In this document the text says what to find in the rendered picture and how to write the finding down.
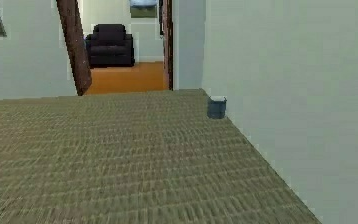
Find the dark blue-grey bin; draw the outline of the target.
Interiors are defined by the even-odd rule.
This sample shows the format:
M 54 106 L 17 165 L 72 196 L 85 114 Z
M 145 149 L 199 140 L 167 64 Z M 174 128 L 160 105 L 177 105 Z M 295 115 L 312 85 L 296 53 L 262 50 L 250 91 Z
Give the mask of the dark blue-grey bin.
M 210 96 L 208 99 L 207 116 L 211 119 L 225 117 L 227 99 L 224 96 Z

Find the brown wooden room door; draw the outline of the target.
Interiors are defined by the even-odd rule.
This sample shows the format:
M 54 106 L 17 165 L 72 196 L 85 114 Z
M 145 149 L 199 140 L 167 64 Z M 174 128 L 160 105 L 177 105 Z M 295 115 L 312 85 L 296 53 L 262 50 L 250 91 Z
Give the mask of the brown wooden room door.
M 90 65 L 78 0 L 56 0 L 65 44 L 78 96 L 84 95 L 92 84 Z

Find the framed blue green wall picture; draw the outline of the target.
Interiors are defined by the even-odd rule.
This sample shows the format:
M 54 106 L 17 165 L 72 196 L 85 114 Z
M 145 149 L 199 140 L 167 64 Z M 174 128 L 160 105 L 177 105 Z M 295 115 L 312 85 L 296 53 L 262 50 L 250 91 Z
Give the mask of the framed blue green wall picture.
M 158 0 L 130 0 L 132 18 L 156 18 Z

